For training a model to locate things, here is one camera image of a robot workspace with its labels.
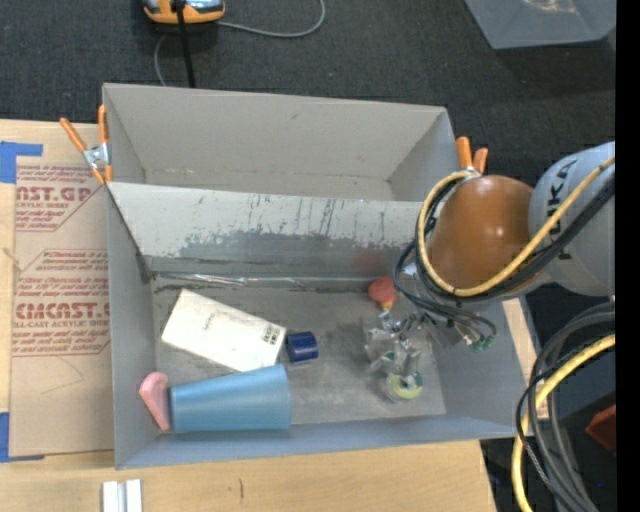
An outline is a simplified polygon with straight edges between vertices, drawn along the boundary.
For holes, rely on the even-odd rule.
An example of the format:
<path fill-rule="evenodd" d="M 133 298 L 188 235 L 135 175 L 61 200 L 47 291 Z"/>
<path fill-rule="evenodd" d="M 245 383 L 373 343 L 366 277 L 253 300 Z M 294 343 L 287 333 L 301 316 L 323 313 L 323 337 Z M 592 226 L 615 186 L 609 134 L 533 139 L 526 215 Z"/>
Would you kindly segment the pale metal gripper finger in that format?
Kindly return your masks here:
<path fill-rule="evenodd" d="M 382 339 L 369 346 L 369 369 L 392 386 L 422 386 L 418 369 L 422 351 L 409 339 Z"/>
<path fill-rule="evenodd" d="M 391 311 L 383 311 L 375 320 L 365 323 L 364 350 L 369 360 L 375 361 L 387 353 L 406 359 L 410 345 L 409 324 L 408 314 L 396 317 Z"/>

